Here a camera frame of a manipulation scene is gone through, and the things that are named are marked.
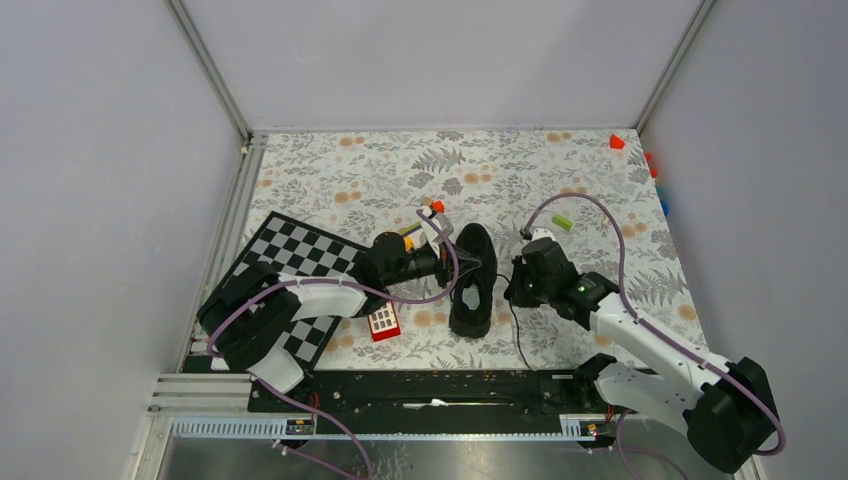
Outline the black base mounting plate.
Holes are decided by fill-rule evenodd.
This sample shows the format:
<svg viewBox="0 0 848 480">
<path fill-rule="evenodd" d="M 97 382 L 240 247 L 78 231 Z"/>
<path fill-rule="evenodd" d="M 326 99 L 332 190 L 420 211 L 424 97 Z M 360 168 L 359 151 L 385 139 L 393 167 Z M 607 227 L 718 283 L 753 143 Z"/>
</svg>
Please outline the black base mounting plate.
<svg viewBox="0 0 848 480">
<path fill-rule="evenodd" d="M 291 403 L 253 382 L 251 413 L 287 414 L 306 404 L 356 434 L 559 434 L 562 416 L 602 424 L 621 407 L 571 370 L 324 370 L 290 392 Z"/>
</svg>

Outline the black sneaker shoe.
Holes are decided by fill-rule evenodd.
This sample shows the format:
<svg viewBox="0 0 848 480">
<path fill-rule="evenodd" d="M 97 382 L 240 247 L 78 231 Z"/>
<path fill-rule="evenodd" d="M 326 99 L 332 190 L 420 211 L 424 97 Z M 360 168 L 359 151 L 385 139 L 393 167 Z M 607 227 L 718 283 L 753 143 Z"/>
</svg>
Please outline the black sneaker shoe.
<svg viewBox="0 0 848 480">
<path fill-rule="evenodd" d="M 467 224 L 455 245 L 479 260 L 480 265 L 460 276 L 451 296 L 449 327 L 460 337 L 482 338 L 491 327 L 498 266 L 496 251 L 488 231 L 478 223 Z"/>
</svg>

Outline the multicolour toy brick stack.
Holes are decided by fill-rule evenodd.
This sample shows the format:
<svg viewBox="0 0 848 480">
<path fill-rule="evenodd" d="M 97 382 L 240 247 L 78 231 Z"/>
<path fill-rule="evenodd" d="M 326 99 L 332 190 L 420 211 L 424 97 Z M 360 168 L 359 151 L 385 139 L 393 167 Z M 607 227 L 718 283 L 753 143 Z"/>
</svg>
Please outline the multicolour toy brick stack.
<svg viewBox="0 0 848 480">
<path fill-rule="evenodd" d="M 398 234 L 402 237 L 404 242 L 404 250 L 409 252 L 416 248 L 416 241 L 413 238 L 413 235 L 419 232 L 421 229 L 421 223 L 416 222 L 413 225 L 405 227 L 404 229 L 398 231 Z"/>
</svg>

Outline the floral patterned table mat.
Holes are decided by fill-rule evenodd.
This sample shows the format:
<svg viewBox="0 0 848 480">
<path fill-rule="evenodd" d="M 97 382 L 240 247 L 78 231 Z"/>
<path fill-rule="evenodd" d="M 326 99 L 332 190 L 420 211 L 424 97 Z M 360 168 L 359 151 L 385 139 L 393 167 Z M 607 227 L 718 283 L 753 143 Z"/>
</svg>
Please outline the floral patterned table mat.
<svg viewBox="0 0 848 480">
<path fill-rule="evenodd" d="M 705 338 L 654 178 L 636 132 L 609 147 L 608 130 L 279 133 L 269 137 L 252 189 L 243 238 L 271 212 L 369 245 L 384 231 L 416 220 L 425 197 L 442 201 L 456 229 L 470 222 L 489 232 L 511 273 L 527 222 L 551 228 L 560 214 L 574 225 L 555 229 L 581 271 L 623 278 L 636 309 L 698 346 Z M 603 215 L 611 225 L 603 225 Z M 506 369 L 525 367 L 513 319 L 497 296 L 489 333 L 458 337 L 448 327 L 449 302 L 432 279 L 394 289 L 401 334 L 374 342 L 363 319 L 344 319 L 322 353 L 324 370 Z M 514 309 L 527 360 L 538 369 L 570 369 L 596 353 L 635 365 L 609 338 L 560 319 L 547 308 Z"/>
</svg>

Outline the red triangular block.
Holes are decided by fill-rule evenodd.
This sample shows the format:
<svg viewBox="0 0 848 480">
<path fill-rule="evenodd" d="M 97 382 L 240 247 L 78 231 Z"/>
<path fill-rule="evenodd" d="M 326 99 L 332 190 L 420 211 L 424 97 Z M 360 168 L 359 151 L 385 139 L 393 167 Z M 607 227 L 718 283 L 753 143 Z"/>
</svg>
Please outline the red triangular block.
<svg viewBox="0 0 848 480">
<path fill-rule="evenodd" d="M 622 150 L 626 146 L 626 142 L 618 135 L 611 134 L 609 137 L 609 147 L 614 150 Z"/>
</svg>

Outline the red toy calculator block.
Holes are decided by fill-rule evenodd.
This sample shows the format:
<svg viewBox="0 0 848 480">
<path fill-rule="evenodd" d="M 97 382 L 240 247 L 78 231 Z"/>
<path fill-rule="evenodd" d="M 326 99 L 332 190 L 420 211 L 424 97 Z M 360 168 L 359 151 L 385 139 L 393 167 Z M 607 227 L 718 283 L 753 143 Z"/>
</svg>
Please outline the red toy calculator block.
<svg viewBox="0 0 848 480">
<path fill-rule="evenodd" d="M 392 301 L 366 317 L 371 338 L 374 342 L 387 340 L 401 334 L 397 310 Z"/>
</svg>

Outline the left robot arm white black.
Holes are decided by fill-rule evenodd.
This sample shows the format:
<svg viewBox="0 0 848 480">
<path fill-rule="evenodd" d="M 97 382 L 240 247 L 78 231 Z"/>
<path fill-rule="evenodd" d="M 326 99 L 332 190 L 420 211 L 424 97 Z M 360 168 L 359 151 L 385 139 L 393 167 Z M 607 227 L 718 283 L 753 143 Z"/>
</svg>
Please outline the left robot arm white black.
<svg viewBox="0 0 848 480">
<path fill-rule="evenodd" d="M 253 238 L 197 312 L 208 355 L 269 386 L 285 410 L 304 407 L 311 388 L 306 367 L 330 334 L 318 320 L 373 314 L 396 299 L 390 287 L 429 276 L 447 296 L 487 266 L 482 254 L 450 240 L 444 214 L 428 207 L 417 214 L 420 244 L 389 231 L 365 249 L 270 215 L 270 232 Z"/>
</svg>

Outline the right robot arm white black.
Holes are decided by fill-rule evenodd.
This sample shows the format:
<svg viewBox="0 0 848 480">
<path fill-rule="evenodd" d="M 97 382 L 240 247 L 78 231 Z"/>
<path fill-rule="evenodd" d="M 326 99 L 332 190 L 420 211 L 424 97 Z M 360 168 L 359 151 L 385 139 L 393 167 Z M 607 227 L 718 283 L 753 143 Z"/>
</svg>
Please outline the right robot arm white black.
<svg viewBox="0 0 848 480">
<path fill-rule="evenodd" d="M 774 397 L 758 363 L 732 362 L 651 323 L 613 281 L 578 272 L 549 231 L 523 237 L 506 299 L 522 308 L 547 306 L 609 338 L 650 370 L 643 373 L 606 354 L 593 356 L 575 373 L 579 407 L 597 412 L 612 404 L 647 416 L 683 435 L 703 460 L 728 474 L 779 434 Z"/>
</svg>

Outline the green rectangular block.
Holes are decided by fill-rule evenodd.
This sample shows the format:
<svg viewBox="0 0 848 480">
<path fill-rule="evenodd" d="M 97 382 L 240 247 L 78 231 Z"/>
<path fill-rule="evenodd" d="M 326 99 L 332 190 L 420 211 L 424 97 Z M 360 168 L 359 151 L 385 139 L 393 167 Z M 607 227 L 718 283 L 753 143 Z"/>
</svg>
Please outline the green rectangular block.
<svg viewBox="0 0 848 480">
<path fill-rule="evenodd" d="M 570 219 L 560 214 L 553 215 L 551 222 L 566 232 L 570 232 L 574 225 Z"/>
</svg>

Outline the black shoelace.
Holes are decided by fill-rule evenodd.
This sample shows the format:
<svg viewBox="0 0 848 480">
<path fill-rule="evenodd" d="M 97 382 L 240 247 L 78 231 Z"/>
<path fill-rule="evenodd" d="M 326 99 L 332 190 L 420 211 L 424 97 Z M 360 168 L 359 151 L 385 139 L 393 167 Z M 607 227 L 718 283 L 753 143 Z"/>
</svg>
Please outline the black shoelace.
<svg viewBox="0 0 848 480">
<path fill-rule="evenodd" d="M 497 277 L 498 279 L 502 279 L 502 280 L 504 280 L 504 281 L 507 283 L 507 287 L 509 287 L 509 285 L 510 285 L 510 284 L 509 284 L 509 278 L 508 278 L 508 277 L 506 277 L 505 275 L 500 274 L 500 273 L 496 274 L 496 277 Z M 519 319 L 518 319 L 518 315 L 516 314 L 516 312 L 515 312 L 515 310 L 514 310 L 513 303 L 512 303 L 512 301 L 511 301 L 511 300 L 507 299 L 506 297 L 504 297 L 504 298 L 505 298 L 505 299 L 506 299 L 506 301 L 507 301 L 507 306 L 508 306 L 508 309 L 509 309 L 509 311 L 510 311 L 510 314 L 512 315 L 512 319 L 513 319 L 513 322 L 512 322 L 512 323 L 513 323 L 513 326 L 514 326 L 514 327 L 513 327 L 513 328 L 514 328 L 514 343 L 515 343 L 515 347 L 516 347 L 516 350 L 517 350 L 517 352 L 518 352 L 518 355 L 519 355 L 519 357 L 521 358 L 521 360 L 522 360 L 522 362 L 523 362 L 524 366 L 525 366 L 528 370 L 530 370 L 530 371 L 535 371 L 535 369 L 533 368 L 533 366 L 532 366 L 532 365 L 530 364 L 530 362 L 527 360 L 527 357 L 525 356 L 524 351 L 523 351 L 523 348 L 522 348 L 522 345 L 521 345 L 521 338 L 520 338 L 520 337 L 521 337 L 520 322 L 519 322 Z"/>
</svg>

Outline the orange red toy piece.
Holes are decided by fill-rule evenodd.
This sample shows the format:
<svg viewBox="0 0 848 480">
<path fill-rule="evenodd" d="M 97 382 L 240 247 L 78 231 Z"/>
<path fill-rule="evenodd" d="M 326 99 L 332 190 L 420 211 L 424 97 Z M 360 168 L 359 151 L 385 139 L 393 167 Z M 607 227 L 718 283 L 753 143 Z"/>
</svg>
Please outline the orange red toy piece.
<svg viewBox="0 0 848 480">
<path fill-rule="evenodd" d="M 657 178 L 658 177 L 658 169 L 657 169 L 656 163 L 653 159 L 653 155 L 650 152 L 646 152 L 645 153 L 645 159 L 646 159 L 646 162 L 647 162 L 647 165 L 648 165 L 648 168 L 649 168 L 649 173 L 650 173 L 651 177 Z"/>
</svg>

